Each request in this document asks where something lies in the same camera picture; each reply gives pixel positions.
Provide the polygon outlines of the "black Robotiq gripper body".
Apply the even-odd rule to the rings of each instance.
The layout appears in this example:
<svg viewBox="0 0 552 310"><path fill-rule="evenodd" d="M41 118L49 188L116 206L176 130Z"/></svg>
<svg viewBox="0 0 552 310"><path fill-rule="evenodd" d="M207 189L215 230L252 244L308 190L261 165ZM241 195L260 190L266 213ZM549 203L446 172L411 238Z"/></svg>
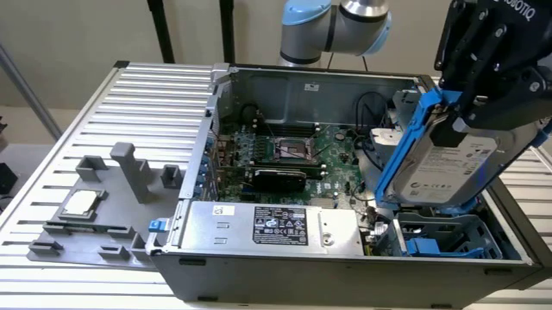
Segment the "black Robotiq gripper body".
<svg viewBox="0 0 552 310"><path fill-rule="evenodd" d="M482 40L498 39L491 64L521 68L550 53L550 1L478 1Z"/></svg>

